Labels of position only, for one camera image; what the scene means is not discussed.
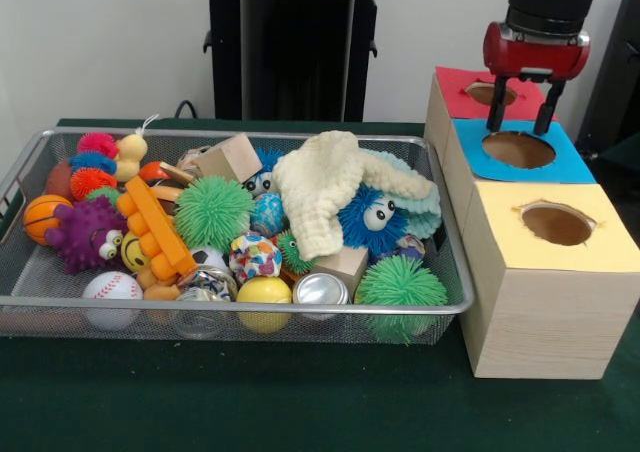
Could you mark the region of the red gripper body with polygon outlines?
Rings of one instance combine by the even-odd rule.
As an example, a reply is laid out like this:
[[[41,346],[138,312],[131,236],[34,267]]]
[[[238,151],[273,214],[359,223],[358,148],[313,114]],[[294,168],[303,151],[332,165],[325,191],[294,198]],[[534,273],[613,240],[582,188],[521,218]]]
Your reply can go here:
[[[485,66],[498,77],[572,80],[584,69],[590,52],[586,31],[569,38],[542,38],[492,22],[483,42]]]

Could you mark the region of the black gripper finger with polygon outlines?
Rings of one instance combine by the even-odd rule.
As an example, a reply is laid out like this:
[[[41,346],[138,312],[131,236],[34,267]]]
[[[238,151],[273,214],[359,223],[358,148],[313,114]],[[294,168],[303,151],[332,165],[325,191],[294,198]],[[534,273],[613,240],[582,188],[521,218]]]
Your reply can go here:
[[[533,78],[533,82],[547,84],[549,86],[545,100],[539,107],[533,129],[535,135],[543,136],[548,132],[553,121],[557,103],[566,86],[566,80],[556,80],[550,77],[535,76]]]
[[[506,92],[509,77],[498,75],[494,81],[493,97],[486,127],[491,132],[500,130],[506,109]]]

